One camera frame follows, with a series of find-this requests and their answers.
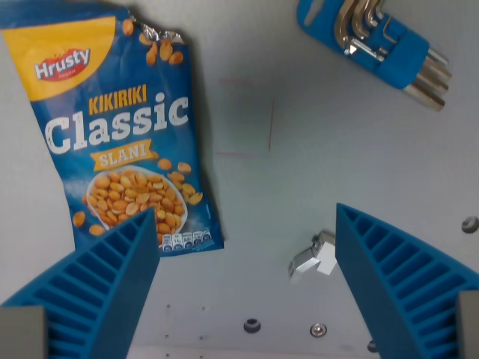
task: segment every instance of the blue packaging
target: blue packaging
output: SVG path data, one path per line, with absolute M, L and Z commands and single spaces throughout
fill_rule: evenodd
M 150 207 L 160 255 L 223 248 L 199 180 L 179 34 L 96 2 L 0 5 L 0 26 L 63 181 L 76 248 Z M 190 245 L 197 232 L 212 240 Z

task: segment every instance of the bowl of peanuts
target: bowl of peanuts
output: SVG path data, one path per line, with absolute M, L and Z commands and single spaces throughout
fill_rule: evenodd
M 188 217 L 185 200 L 174 184 L 137 166 L 97 174 L 88 185 L 86 201 L 107 230 L 150 207 L 155 208 L 159 236 L 178 233 Z

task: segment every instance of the metal bracket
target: metal bracket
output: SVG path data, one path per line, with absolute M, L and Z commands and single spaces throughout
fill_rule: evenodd
M 322 230 L 313 237 L 312 246 L 291 260 L 288 273 L 291 281 L 297 281 L 306 271 L 317 266 L 317 271 L 330 275 L 336 266 L 336 236 L 333 232 Z

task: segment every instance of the allen key set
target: allen key set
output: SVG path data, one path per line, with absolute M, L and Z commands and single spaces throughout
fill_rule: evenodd
M 323 0 L 306 25 L 316 1 L 320 0 L 299 1 L 297 19 L 307 34 L 423 104 L 437 111 L 444 107 L 442 96 L 451 79 L 448 59 L 423 37 L 383 13 L 382 0 Z

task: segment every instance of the gray block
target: gray block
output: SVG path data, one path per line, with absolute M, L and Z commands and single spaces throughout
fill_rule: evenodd
M 457 341 L 461 359 L 479 358 L 479 291 L 461 292 L 457 299 Z
M 47 359 L 43 307 L 0 307 L 0 358 Z

